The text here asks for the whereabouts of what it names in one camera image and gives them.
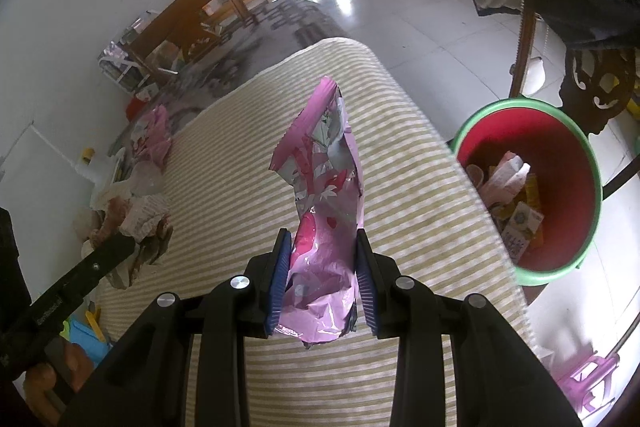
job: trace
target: plastic bag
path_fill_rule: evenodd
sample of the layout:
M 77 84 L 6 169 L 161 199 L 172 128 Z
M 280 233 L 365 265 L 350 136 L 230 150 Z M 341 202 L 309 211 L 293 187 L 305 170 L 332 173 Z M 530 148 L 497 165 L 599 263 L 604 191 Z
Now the plastic bag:
M 362 167 L 344 100 L 324 77 L 271 158 L 294 188 L 296 233 L 277 331 L 306 344 L 353 329 L 355 237 L 364 221 Z
M 140 118 L 131 133 L 133 156 L 136 162 L 148 160 L 160 169 L 171 147 L 171 133 L 164 105 L 158 105 Z

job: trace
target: pink snack wrapper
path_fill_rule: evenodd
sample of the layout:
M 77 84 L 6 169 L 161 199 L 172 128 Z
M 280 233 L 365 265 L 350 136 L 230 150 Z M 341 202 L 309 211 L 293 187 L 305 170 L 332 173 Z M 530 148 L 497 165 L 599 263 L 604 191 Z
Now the pink snack wrapper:
M 300 216 L 276 331 L 305 344 L 334 341 L 351 329 L 355 314 L 364 188 L 344 100 L 328 76 L 278 143 L 269 168 L 294 188 Z

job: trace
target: striped fabric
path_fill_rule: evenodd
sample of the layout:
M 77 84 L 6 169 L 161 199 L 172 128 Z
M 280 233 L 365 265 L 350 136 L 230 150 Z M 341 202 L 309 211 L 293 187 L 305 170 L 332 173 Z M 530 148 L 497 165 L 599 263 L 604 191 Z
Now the striped fabric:
M 374 251 L 438 294 L 477 291 L 530 344 L 513 269 L 475 190 L 429 121 L 372 52 L 326 39 L 217 101 L 175 139 L 165 174 L 175 232 L 162 266 L 126 291 L 101 286 L 101 323 L 119 337 L 159 293 L 208 293 L 270 251 L 280 227 L 298 225 L 293 191 L 268 171 L 271 153 L 318 80 L 340 86 L 358 143 L 365 227 Z M 359 309 L 357 331 L 306 351 L 288 337 L 249 339 L 246 371 L 254 426 L 386 426 L 397 341 L 378 341 Z M 197 357 L 198 340 L 193 360 Z M 445 339 L 447 424 L 455 389 Z M 195 364 L 190 374 L 193 422 Z

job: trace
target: red container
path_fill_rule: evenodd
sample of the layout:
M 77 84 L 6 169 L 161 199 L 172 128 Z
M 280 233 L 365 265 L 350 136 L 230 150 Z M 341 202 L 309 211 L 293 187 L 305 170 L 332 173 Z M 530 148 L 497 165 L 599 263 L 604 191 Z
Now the red container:
M 523 255 L 518 283 L 545 284 L 581 263 L 600 217 L 602 187 L 589 141 L 567 115 L 539 100 L 500 100 L 463 125 L 452 149 L 463 167 L 485 172 L 511 151 L 537 175 L 544 244 Z

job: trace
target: yellow object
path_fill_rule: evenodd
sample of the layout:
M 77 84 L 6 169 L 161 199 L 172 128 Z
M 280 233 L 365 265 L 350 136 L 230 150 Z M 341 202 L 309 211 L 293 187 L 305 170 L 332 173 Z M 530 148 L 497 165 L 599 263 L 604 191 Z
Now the yellow object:
M 538 177 L 535 174 L 528 174 L 527 181 L 524 184 L 524 190 L 527 194 L 527 204 L 535 211 L 542 214 L 542 205 L 540 204 L 540 192 L 538 191 Z M 542 223 L 540 223 L 536 235 L 529 243 L 529 247 L 537 248 L 544 244 L 545 240 L 542 235 Z
M 65 339 L 67 342 L 70 342 L 71 327 L 69 326 L 69 321 L 64 321 L 62 323 L 62 331 L 60 331 L 60 336 Z
M 104 334 L 102 334 L 102 329 L 98 325 L 98 322 L 96 321 L 94 314 L 92 314 L 92 312 L 87 310 L 84 312 L 84 316 L 86 317 L 86 321 L 91 326 L 91 329 L 94 330 L 95 336 L 98 338 L 98 340 L 106 343 L 107 339 L 104 338 Z
M 91 162 L 91 158 L 94 157 L 95 154 L 95 150 L 92 149 L 91 147 L 87 147 L 86 149 L 84 149 L 82 151 L 82 154 L 80 155 L 80 159 L 82 160 L 82 163 L 84 163 L 85 165 L 89 165 L 89 163 Z
M 640 120 L 640 82 L 636 82 L 634 90 L 631 93 L 631 99 L 629 99 L 629 102 L 626 104 L 626 110 L 628 110 L 636 120 Z

